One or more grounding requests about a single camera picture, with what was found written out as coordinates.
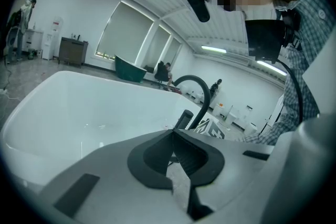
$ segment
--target fluorescent light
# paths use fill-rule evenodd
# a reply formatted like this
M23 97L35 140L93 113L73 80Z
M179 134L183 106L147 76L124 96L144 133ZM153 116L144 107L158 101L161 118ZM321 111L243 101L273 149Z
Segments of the fluorescent light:
M202 46L202 49L204 49L204 50L211 50L211 51L215 51L215 52L221 52L223 54L226 53L225 49L218 49L218 48L214 48L214 47Z
M282 70L280 70L280 69L278 69L278 68L276 68L276 67L274 67L274 66L271 66L271 65L269 65L268 63L265 63L265 62L262 62L262 61L257 61L257 63L263 65L264 67L268 67L268 68L270 68L270 69L272 69L272 70L274 70L274 71L280 73L280 74L283 75L283 76L287 76L287 73L286 73L286 72L283 72Z

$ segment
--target bathtub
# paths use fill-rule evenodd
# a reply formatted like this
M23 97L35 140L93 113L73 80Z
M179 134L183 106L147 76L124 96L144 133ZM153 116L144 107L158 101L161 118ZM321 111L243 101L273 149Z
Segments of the bathtub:
M15 178L40 190L99 147L171 129L185 109L200 110L176 93L61 71L11 113L2 153Z

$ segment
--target person wearing plaid shirt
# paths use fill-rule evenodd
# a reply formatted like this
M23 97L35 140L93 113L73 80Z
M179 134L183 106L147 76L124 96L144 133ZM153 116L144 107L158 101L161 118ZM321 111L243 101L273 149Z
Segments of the person wearing plaid shirt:
M303 98L303 120L319 113L315 100L305 84L302 74L314 61L329 38L336 23L334 10L327 0L235 0L237 6L273 3L277 10L295 9L301 16L299 27L300 46L289 44L286 48L289 67L294 72ZM283 105L286 110L279 120L265 133L247 136L239 141L275 145L283 133L294 131L299 125L298 97L290 76L287 76Z

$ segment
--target wooden cabinet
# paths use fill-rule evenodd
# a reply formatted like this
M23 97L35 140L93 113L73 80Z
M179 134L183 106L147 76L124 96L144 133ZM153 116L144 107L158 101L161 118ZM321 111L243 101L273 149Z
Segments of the wooden cabinet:
M62 37L59 47L58 63L65 61L78 65L84 64L87 48L87 42Z

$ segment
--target black cable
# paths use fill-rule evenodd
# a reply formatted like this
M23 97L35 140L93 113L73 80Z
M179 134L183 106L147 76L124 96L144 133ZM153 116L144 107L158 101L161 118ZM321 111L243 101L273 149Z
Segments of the black cable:
M300 86L299 83L293 73L293 71L283 62L281 62L280 60L277 60L278 63L282 64L282 66L287 70L287 72L289 73L290 77L293 80L295 89L296 89L296 94L298 95L298 101L299 101L299 124L302 122L303 120L303 100L302 100L302 93L300 90Z
M7 64L6 64L6 57L4 58L5 59L5 68L6 68L6 70L9 72L9 75L8 75L8 78L7 78L7 84L6 84L6 86L3 88L4 90L6 90L6 88L7 88L7 86L9 85L9 78L11 77L11 75L12 75L12 72L8 69L8 67L7 67Z

